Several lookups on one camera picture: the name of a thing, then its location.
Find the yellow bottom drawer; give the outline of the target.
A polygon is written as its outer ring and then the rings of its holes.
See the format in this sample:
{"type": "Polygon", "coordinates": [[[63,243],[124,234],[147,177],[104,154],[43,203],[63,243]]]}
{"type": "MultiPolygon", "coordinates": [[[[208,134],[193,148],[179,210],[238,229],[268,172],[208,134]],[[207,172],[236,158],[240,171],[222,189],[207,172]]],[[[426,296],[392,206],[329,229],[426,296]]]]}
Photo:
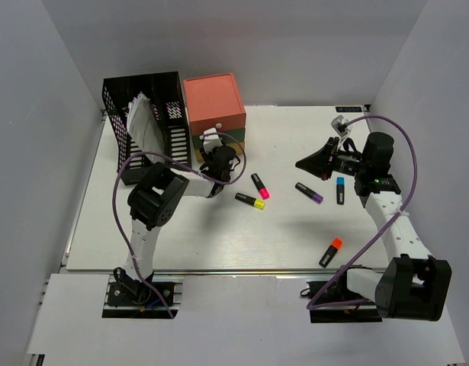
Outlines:
{"type": "MultiPolygon", "coordinates": [[[[242,150],[241,150],[241,147],[242,148],[245,148],[245,143],[244,142],[241,142],[240,143],[240,146],[236,143],[228,143],[227,144],[229,147],[232,147],[233,149],[236,150],[236,154],[238,156],[241,156],[242,155],[242,150]]],[[[195,154],[195,158],[197,160],[197,162],[201,163],[201,162],[204,162],[204,158],[202,157],[201,155],[201,148],[203,147],[203,144],[202,143],[199,143],[197,145],[194,146],[194,154],[195,154]]]]}

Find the green drawer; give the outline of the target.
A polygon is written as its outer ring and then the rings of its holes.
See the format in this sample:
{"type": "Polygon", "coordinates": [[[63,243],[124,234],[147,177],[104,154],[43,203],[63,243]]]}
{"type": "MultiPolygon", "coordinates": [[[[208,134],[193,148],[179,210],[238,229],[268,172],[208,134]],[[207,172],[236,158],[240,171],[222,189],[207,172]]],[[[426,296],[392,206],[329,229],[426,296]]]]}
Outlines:
{"type": "MultiPolygon", "coordinates": [[[[245,137],[246,137],[246,129],[239,128],[235,130],[223,131],[223,135],[220,136],[220,139],[226,144],[236,145],[235,141],[238,141],[239,143],[243,144],[245,142],[245,137]]],[[[203,146],[203,143],[199,136],[192,136],[191,141],[195,149],[200,149],[203,146]]]]}

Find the purple black highlighter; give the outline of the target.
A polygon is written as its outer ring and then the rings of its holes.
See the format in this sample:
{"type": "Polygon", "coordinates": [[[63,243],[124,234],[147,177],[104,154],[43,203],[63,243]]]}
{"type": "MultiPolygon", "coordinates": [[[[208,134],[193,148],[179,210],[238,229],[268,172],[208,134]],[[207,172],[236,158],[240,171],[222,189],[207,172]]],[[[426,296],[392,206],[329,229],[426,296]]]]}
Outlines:
{"type": "Polygon", "coordinates": [[[295,185],[295,188],[300,192],[302,193],[303,195],[305,195],[306,197],[308,197],[309,199],[311,199],[312,201],[318,203],[318,204],[321,204],[323,202],[323,197],[316,193],[314,190],[312,190],[311,188],[308,188],[306,185],[298,182],[296,183],[295,185]]]}

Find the coral top drawer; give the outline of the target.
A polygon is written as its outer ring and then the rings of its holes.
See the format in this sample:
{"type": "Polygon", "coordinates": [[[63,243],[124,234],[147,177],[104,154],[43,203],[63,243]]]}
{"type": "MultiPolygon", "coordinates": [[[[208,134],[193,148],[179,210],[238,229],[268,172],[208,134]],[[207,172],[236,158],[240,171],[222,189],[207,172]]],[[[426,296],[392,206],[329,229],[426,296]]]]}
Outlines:
{"type": "Polygon", "coordinates": [[[190,119],[188,122],[191,133],[195,136],[200,136],[205,130],[215,128],[218,125],[220,125],[222,132],[242,129],[246,125],[246,114],[233,114],[197,120],[190,119]]]}

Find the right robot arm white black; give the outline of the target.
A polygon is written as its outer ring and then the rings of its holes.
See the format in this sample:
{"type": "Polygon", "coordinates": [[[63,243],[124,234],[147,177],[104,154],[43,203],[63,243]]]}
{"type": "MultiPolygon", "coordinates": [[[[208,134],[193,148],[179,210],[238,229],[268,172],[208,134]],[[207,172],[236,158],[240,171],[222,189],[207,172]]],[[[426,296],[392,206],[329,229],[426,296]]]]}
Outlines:
{"type": "Polygon", "coordinates": [[[310,311],[328,307],[373,304],[382,318],[436,322],[441,318],[451,282],[451,266],[424,246],[405,211],[401,190],[389,173],[394,139],[370,133],[362,152],[339,148],[331,137],[319,151],[296,162],[296,167],[327,180],[333,172],[355,179],[355,193],[378,232],[388,265],[384,273],[350,260],[307,304],[310,311]]]}

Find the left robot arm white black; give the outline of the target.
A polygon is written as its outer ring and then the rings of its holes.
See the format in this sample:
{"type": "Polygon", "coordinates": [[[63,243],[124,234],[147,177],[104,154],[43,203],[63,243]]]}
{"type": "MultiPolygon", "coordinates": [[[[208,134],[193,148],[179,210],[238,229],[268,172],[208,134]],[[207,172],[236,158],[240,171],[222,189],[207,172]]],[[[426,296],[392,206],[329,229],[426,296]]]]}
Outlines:
{"type": "Polygon", "coordinates": [[[132,233],[130,254],[122,268],[114,270],[114,279],[135,304],[152,296],[153,255],[159,232],[173,216],[183,197],[212,198],[230,182],[230,173],[240,159],[230,146],[220,146],[204,155],[200,174],[179,172],[156,162],[130,192],[132,233]]]}

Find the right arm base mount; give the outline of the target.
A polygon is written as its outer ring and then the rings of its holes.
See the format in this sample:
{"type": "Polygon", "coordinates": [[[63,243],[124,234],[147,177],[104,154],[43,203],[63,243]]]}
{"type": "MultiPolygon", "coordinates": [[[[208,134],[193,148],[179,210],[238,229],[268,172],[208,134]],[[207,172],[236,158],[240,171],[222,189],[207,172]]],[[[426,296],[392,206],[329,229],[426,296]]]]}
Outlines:
{"type": "MultiPolygon", "coordinates": [[[[299,296],[311,300],[323,287],[326,280],[318,279],[308,281],[299,296]]],[[[339,303],[361,300],[361,295],[353,293],[346,288],[345,276],[332,284],[315,302],[316,305],[324,303],[339,303]]],[[[312,324],[343,324],[343,323],[381,323],[382,318],[377,312],[374,303],[350,304],[337,307],[321,307],[310,311],[312,324]]]]}

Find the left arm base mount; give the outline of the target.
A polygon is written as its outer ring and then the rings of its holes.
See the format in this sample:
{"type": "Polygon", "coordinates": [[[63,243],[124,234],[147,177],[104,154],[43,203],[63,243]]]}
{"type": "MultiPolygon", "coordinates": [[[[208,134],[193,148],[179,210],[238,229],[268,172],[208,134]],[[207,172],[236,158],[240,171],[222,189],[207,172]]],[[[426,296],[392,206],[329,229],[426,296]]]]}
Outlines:
{"type": "Polygon", "coordinates": [[[123,268],[115,268],[109,277],[101,317],[104,319],[174,319],[181,303],[182,283],[146,280],[162,295],[143,282],[133,279],[123,268]]]}

